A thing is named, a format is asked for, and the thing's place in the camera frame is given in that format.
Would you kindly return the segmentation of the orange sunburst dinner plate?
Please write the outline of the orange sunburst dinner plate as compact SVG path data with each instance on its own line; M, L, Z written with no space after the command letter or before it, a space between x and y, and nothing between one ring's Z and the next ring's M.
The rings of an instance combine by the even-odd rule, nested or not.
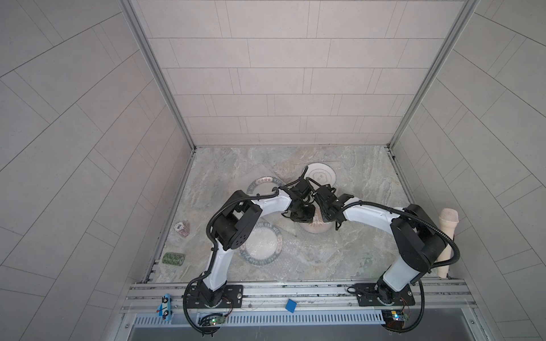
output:
M319 219L314 219L312 223L299 223L299 226L311 234L323 234L335 226L333 222L326 223Z

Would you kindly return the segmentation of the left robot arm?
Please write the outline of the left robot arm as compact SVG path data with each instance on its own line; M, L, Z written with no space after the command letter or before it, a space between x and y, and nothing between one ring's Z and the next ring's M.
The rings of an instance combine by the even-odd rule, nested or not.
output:
M249 196L237 190L227 199L206 225L207 238L213 243L212 254L208 268L186 287L186 308L190 306L192 289L196 289L200 304L208 308L222 301L233 253L247 241L262 216L281 213L296 223L313 222L316 209L311 201L313 186L305 178L308 169L305 167L297 180L273 188L270 194Z

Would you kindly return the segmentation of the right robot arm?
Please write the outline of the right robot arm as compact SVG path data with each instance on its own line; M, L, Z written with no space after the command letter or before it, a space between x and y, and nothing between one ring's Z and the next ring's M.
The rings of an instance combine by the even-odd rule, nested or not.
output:
M394 237L399 256L378 279L375 295L383 305L398 302L406 286L415 284L432 269L459 261L461 253L454 240L440 230L418 205L393 208L358 199L352 195L336 195L330 185L320 186L313 198L321 209L323 220L336 223L362 223L385 230Z

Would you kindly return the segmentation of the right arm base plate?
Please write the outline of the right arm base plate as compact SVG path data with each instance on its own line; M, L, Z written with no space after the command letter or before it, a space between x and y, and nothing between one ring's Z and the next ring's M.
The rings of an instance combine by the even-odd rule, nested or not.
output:
M409 285L396 292L387 285L354 284L347 288L347 292L356 296L360 307L415 305L415 297Z

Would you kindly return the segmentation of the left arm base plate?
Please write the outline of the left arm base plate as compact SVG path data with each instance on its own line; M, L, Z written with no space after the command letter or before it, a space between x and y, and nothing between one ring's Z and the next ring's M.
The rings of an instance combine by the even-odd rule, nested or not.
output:
M216 291L210 290L204 284L192 286L184 294L184 306L189 309L223 309L241 308L243 300L243 285L227 285Z

